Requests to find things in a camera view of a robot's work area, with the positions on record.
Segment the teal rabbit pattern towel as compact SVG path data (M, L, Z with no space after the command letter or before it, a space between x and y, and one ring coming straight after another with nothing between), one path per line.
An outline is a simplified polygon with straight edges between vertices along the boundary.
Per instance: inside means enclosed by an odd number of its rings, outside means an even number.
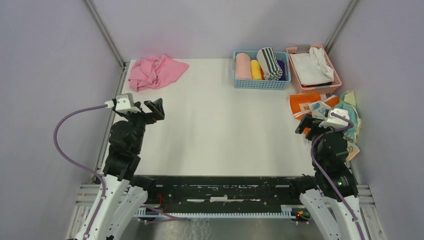
M325 111L331 109L330 106L324 103L323 101L316 101L310 103L308 107L311 110L312 116L320 120L324 120ZM347 150L349 152L348 157L346 158L347 162L350 162L360 152L360 149L356 145L354 137L350 134L351 130L352 129L347 130L343 136L343 138L347 140Z

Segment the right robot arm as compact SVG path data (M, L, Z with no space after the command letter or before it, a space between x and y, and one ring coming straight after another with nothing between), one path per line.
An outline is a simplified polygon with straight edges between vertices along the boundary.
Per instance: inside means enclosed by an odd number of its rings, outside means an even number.
M305 175L291 183L289 199L303 204L326 240L367 240L362 220L359 191L346 160L348 141L344 133L353 128L346 110L327 110L324 119L305 114L295 130L311 141L314 176Z

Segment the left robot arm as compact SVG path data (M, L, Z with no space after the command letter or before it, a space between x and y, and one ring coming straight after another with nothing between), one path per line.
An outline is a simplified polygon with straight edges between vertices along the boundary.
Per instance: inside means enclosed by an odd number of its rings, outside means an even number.
M119 95L105 102L123 117L110 129L109 150L100 176L99 192L93 206L74 239L118 240L144 203L150 204L157 198L154 180L135 176L140 163L140 153L147 125L164 120L162 98L146 100L144 112L141 102L134 102L130 94Z

